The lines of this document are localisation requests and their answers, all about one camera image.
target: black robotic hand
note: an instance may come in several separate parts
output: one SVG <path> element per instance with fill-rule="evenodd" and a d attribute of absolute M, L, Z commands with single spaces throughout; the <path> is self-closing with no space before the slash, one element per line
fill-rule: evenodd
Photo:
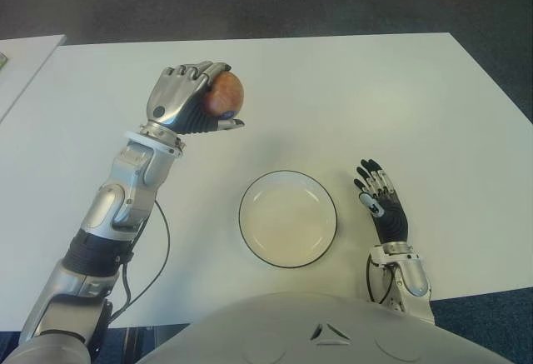
<path fill-rule="evenodd" d="M 371 211 L 380 243 L 407 242 L 407 217 L 392 182 L 374 160 L 361 160 L 357 172 L 364 182 L 354 179 L 361 190 L 359 200 Z"/>

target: plate rim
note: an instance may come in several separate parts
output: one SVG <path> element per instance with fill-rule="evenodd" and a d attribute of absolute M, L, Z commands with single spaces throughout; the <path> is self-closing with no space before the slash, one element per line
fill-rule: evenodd
<path fill-rule="evenodd" d="M 331 237 L 331 240 L 330 242 L 327 244 L 326 248 L 324 249 L 324 251 L 320 254 L 320 256 L 318 256 L 317 258 L 313 259 L 312 261 L 310 262 L 306 262 L 305 264 L 301 264 L 300 266 L 281 266 L 279 264 L 274 264 L 273 262 L 269 262 L 268 260 L 264 259 L 263 257 L 260 257 L 257 253 L 254 252 L 254 250 L 250 247 L 250 245 L 248 244 L 247 242 L 247 239 L 244 237 L 244 234 L 242 233 L 242 224 L 241 224 L 241 210 L 242 210 L 242 203 L 244 202 L 244 196 L 247 195 L 248 191 L 250 190 L 250 188 L 257 182 L 259 181 L 261 178 L 264 178 L 264 177 L 267 177 L 269 175 L 272 175 L 272 174 L 275 174 L 276 172 L 294 172 L 296 174 L 300 174 L 300 175 L 303 175 L 304 177 L 307 177 L 307 178 L 310 178 L 312 181 L 316 182 L 316 184 L 318 184 L 323 190 L 324 192 L 326 193 L 326 195 L 329 197 L 330 199 L 330 202 L 331 202 L 331 205 L 333 206 L 333 212 L 335 213 L 335 229 L 333 229 L 333 236 Z M 328 250 L 330 250 L 330 247 L 331 245 L 333 244 L 333 241 L 335 240 L 335 237 L 336 237 L 336 232 L 337 232 L 337 226 L 338 226 L 338 214 L 336 212 L 336 206 L 335 206 L 335 203 L 333 202 L 333 198 L 331 197 L 330 193 L 327 191 L 327 189 L 324 188 L 324 186 L 319 183 L 315 178 L 307 175 L 307 174 L 304 174 L 303 172 L 299 172 L 299 171 L 295 171 L 295 170 L 275 170 L 275 171 L 270 171 L 270 172 L 266 172 L 264 173 L 263 175 L 257 177 L 256 179 L 254 179 L 250 185 L 248 185 L 246 191 L 244 191 L 244 193 L 242 194 L 242 197 L 241 197 L 241 203 L 239 204 L 239 213 L 238 213 L 238 222 L 239 222 L 239 231 L 241 232 L 241 237 L 242 237 L 242 240 L 244 241 L 244 243 L 247 245 L 248 247 L 248 250 L 250 250 L 250 252 L 253 253 L 253 255 L 257 258 L 259 258 L 262 262 L 265 262 L 266 264 L 270 264 L 271 266 L 274 266 L 274 267 L 278 267 L 278 268 L 302 268 L 302 267 L 305 267 L 305 266 L 308 266 L 310 264 L 312 264 L 313 262 L 316 262 L 318 259 L 320 259 L 322 256 L 324 256 L 326 254 L 326 252 Z"/>

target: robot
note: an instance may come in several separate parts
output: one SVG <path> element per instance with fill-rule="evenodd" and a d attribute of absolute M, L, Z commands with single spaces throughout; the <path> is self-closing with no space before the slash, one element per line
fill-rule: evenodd
<path fill-rule="evenodd" d="M 65 257 L 57 263 L 7 364 L 88 364 L 98 354 L 112 314 L 107 297 L 132 250 L 173 162 L 183 134 L 244 126 L 208 116 L 202 99 L 230 66 L 201 62 L 165 68 L 147 104 L 147 123 L 128 132 L 109 178 L 98 189 Z M 322 294 L 278 293 L 238 302 L 190 325 L 142 363 L 503 363 L 504 358 L 434 325 L 431 284 L 407 243 L 407 219 L 377 162 L 361 161 L 354 180 L 380 245 L 367 262 L 373 302 Z M 374 302 L 370 269 L 386 293 Z"/>

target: triangular logo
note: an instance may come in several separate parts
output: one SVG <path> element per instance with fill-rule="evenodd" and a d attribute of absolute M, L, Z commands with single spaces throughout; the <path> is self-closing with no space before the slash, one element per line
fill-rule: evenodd
<path fill-rule="evenodd" d="M 332 324 L 326 323 L 316 326 L 311 341 L 317 346 L 347 346 L 350 344 L 350 337 Z"/>

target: white plate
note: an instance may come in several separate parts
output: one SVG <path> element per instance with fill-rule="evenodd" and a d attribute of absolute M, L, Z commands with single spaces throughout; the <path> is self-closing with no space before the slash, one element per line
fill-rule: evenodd
<path fill-rule="evenodd" d="M 244 193 L 239 225 L 248 247 L 278 267 L 314 262 L 336 232 L 333 201 L 320 183 L 293 171 L 263 175 Z"/>

